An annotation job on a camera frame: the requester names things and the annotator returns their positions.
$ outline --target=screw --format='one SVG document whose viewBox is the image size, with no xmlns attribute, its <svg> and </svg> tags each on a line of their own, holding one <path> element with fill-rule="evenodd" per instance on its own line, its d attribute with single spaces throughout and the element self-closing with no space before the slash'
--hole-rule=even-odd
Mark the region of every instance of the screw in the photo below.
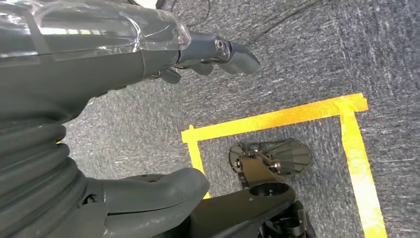
<svg viewBox="0 0 420 238">
<path fill-rule="evenodd" d="M 214 41 L 214 44 L 216 45 L 216 50 L 218 52 L 222 52 L 224 50 L 224 44 L 222 40 L 217 39 Z"/>
<path fill-rule="evenodd" d="M 240 167 L 241 167 L 241 162 L 240 162 L 239 160 L 237 160 L 237 161 L 235 162 L 235 166 L 236 166 L 236 167 L 238 167 L 238 168 L 240 168 Z"/>
</svg>

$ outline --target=plastic wrap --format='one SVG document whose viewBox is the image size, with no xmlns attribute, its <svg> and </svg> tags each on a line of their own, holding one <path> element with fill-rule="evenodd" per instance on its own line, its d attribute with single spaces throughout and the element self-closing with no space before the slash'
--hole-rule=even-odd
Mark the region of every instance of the plastic wrap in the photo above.
<svg viewBox="0 0 420 238">
<path fill-rule="evenodd" d="M 0 1 L 2 61 L 183 50 L 190 42 L 188 30 L 167 11 L 98 0 Z"/>
</svg>

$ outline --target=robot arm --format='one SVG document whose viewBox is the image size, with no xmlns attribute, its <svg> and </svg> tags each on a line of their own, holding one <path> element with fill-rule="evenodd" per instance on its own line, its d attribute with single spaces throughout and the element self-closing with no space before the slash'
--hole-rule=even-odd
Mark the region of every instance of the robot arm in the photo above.
<svg viewBox="0 0 420 238">
<path fill-rule="evenodd" d="M 60 125 L 88 100 L 173 68 L 259 69 L 243 46 L 189 33 L 168 12 L 102 1 L 0 2 L 0 237 L 152 237 L 209 188 L 194 169 L 156 182 L 85 178 Z"/>
<path fill-rule="evenodd" d="M 147 78 L 176 83 L 176 68 L 258 71 L 242 45 L 189 33 L 170 12 L 95 0 L 0 2 L 1 119 L 64 122 L 87 101 Z"/>
</svg>

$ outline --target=wire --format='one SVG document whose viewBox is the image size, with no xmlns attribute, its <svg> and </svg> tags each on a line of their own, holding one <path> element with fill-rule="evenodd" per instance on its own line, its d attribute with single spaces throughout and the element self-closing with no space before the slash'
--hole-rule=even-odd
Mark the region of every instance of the wire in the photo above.
<svg viewBox="0 0 420 238">
<path fill-rule="evenodd" d="M 178 0 L 174 0 L 174 1 L 173 1 L 172 6 L 171 6 L 171 9 L 170 9 L 170 12 L 173 12 L 173 8 L 175 7 L 175 4 L 176 4 L 177 2 L 178 2 Z M 204 16 L 204 18 L 203 18 L 201 21 L 197 22 L 197 23 L 187 24 L 187 26 L 188 26 L 188 27 L 191 27 L 191 26 L 196 26 L 196 25 L 201 24 L 201 23 L 203 23 L 204 21 L 206 21 L 206 20 L 207 20 L 207 18 L 208 18 L 208 17 L 209 17 L 209 15 L 210 15 L 210 10 L 211 10 L 211 2 L 210 2 L 210 0 L 207 0 L 207 3 L 209 4 L 209 7 L 208 7 L 208 9 L 207 9 L 207 13 L 206 13 L 206 15 Z"/>
<path fill-rule="evenodd" d="M 245 45 L 250 45 L 250 44 L 252 44 L 252 43 L 255 43 L 258 39 L 260 39 L 262 36 L 264 36 L 265 34 L 267 34 L 269 31 L 271 31 L 272 29 L 274 29 L 274 28 L 276 28 L 278 25 L 280 25 L 282 22 L 284 22 L 285 20 L 287 20 L 287 19 L 289 19 L 290 17 L 292 17 L 292 16 L 294 16 L 294 15 L 296 15 L 296 14 L 298 14 L 298 13 L 300 13 L 300 12 L 302 12 L 302 11 L 304 11 L 304 10 L 306 10 L 306 9 L 308 9 L 308 8 L 310 8 L 311 6 L 313 6 L 313 5 L 315 5 L 315 4 L 317 4 L 317 3 L 319 3 L 319 2 L 321 2 L 322 0 L 316 0 L 316 1 L 314 1 L 314 2 L 312 2 L 312 3 L 309 3 L 308 5 L 306 5 L 306 6 L 304 6 L 304 7 L 302 7 L 302 8 L 300 8 L 300 9 L 298 9 L 298 10 L 296 10 L 296 11 L 294 11 L 294 12 L 292 12 L 291 14 L 289 14 L 289 15 L 286 15 L 284 18 L 282 18 L 282 19 L 280 19 L 280 20 L 278 20 L 277 22 L 275 22 L 274 24 L 272 24 L 271 26 L 269 26 L 267 29 L 265 29 L 264 31 L 262 31 L 261 33 L 259 33 L 258 35 L 256 35 L 256 36 L 254 36 L 253 38 L 251 38 L 249 41 L 247 41 L 246 43 L 245 43 Z"/>
</svg>

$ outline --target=yellow tape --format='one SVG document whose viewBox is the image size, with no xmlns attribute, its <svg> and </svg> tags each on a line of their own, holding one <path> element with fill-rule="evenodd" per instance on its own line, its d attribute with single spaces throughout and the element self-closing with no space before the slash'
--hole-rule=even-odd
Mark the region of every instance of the yellow tape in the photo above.
<svg viewBox="0 0 420 238">
<path fill-rule="evenodd" d="M 341 102 L 337 106 L 341 111 L 341 137 L 365 237 L 386 238 L 375 183 L 353 105 Z"/>
<path fill-rule="evenodd" d="M 340 110 L 336 107 L 336 104 L 343 100 L 352 102 L 352 105 L 355 105 L 355 112 L 361 112 L 368 109 L 368 103 L 363 97 L 363 94 L 352 94 L 202 128 L 190 128 L 181 133 L 182 141 L 188 143 L 189 141 L 208 140 L 222 136 L 338 116 L 340 115 Z"/>
<path fill-rule="evenodd" d="M 365 145 L 354 114 L 366 110 L 367 100 L 362 93 L 358 93 L 202 128 L 194 128 L 191 125 L 181 136 L 182 141 L 188 144 L 193 167 L 204 174 L 198 141 L 339 115 L 342 143 L 365 237 L 386 238 Z"/>
</svg>

